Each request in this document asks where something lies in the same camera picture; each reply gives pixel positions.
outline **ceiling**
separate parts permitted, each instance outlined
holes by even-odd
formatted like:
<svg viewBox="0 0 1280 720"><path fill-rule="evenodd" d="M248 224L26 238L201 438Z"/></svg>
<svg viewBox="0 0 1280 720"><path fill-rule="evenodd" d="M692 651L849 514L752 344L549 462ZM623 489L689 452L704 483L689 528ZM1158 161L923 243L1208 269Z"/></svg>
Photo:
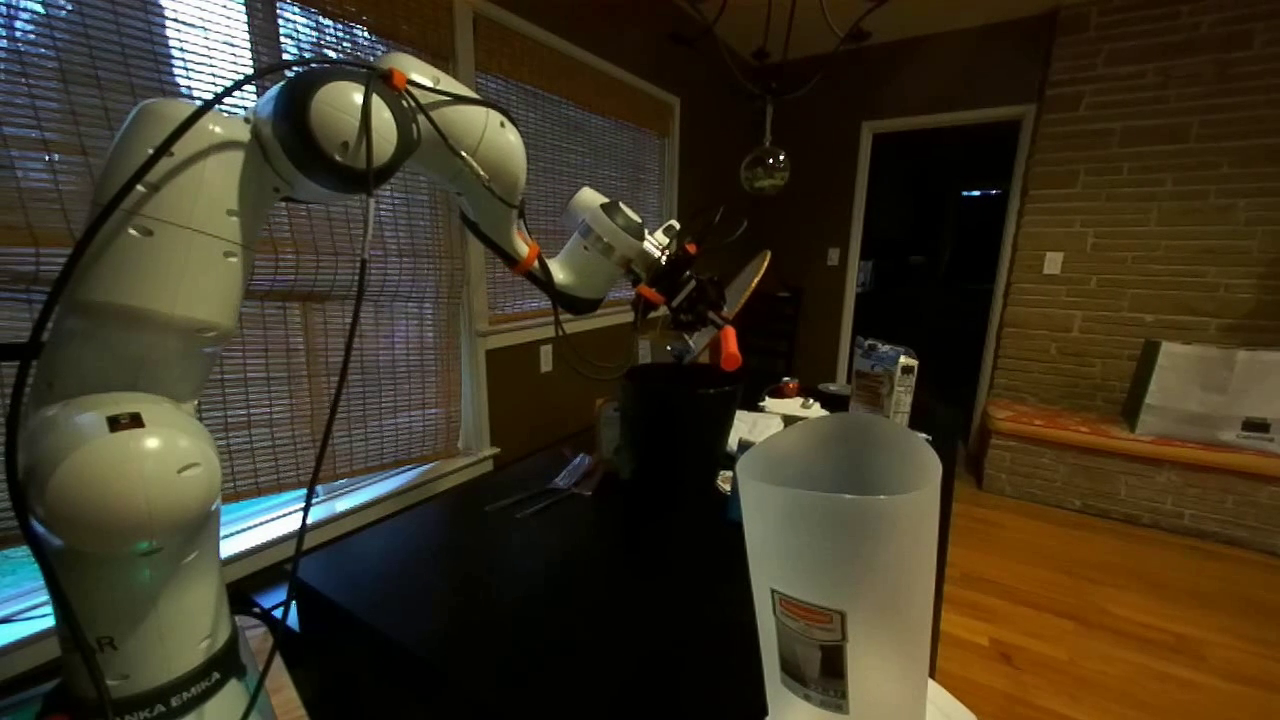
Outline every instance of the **ceiling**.
<svg viewBox="0 0 1280 720"><path fill-rule="evenodd" d="M1042 14L1066 0L678 0L752 64Z"/></svg>

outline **black table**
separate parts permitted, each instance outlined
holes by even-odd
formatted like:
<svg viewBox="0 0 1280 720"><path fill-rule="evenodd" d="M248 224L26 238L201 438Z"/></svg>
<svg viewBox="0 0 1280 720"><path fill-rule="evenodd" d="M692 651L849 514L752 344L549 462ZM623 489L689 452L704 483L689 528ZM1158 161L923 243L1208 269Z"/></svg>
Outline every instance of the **black table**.
<svg viewBox="0 0 1280 720"><path fill-rule="evenodd" d="M760 720L728 500L606 480L594 500L536 514L491 507L563 460L473 480L318 547L298 589L303 635L341 635L354 674L378 667L431 715Z"/></svg>

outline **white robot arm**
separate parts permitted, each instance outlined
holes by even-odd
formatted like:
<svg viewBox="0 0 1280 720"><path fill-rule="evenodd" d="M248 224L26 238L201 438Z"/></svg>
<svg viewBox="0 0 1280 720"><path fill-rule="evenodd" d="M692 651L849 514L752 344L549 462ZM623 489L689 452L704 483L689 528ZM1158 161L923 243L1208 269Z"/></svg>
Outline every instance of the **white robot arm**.
<svg viewBox="0 0 1280 720"><path fill-rule="evenodd" d="M19 409L19 492L43 575L62 582L73 710L246 715L220 579L220 460L198 419L217 347L240 323L248 238L282 198L361 194L405 165L458 192L465 224L561 308L587 313L623 276L670 265L682 224L585 188L553 258L519 218L525 140L442 67L307 67L248 118L145 99L118 136L99 206L123 192L65 285Z"/></svg>

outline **white container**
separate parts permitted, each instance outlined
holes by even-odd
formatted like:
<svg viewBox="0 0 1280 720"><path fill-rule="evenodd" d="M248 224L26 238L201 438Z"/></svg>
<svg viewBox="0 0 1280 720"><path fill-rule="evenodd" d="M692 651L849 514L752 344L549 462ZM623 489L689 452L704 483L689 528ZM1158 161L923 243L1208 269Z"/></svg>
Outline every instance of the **white container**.
<svg viewBox="0 0 1280 720"><path fill-rule="evenodd" d="M923 720L939 460L873 410L777 432L737 462L770 720Z"/></svg>

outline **wooden floor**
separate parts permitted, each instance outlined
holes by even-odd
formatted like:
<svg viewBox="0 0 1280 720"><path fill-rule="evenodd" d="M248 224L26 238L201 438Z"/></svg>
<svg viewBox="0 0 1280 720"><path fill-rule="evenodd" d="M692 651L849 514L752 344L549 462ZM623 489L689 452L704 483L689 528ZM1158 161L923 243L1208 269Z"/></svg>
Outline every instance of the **wooden floor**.
<svg viewBox="0 0 1280 720"><path fill-rule="evenodd" d="M1280 556L961 483L938 679L980 720L1280 720Z"/></svg>

